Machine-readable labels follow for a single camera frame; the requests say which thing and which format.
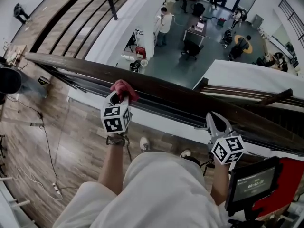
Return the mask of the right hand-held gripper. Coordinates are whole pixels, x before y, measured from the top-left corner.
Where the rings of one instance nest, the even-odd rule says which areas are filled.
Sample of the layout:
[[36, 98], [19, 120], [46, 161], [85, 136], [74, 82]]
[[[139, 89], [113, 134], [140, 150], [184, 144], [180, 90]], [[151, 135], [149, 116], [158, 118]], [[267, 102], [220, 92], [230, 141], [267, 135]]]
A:
[[208, 112], [206, 123], [211, 140], [209, 152], [221, 165], [237, 162], [245, 148], [242, 137], [233, 131], [230, 122], [216, 112]]

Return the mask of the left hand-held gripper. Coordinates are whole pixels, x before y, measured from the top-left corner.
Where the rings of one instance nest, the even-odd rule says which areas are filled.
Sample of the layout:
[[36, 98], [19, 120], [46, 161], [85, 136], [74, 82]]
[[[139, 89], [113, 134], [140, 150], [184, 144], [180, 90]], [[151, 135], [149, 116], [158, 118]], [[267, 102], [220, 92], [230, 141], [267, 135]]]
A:
[[124, 133], [131, 121], [131, 109], [129, 107], [129, 96], [126, 95], [119, 103], [116, 91], [110, 93], [105, 99], [101, 110], [101, 121], [107, 133]]

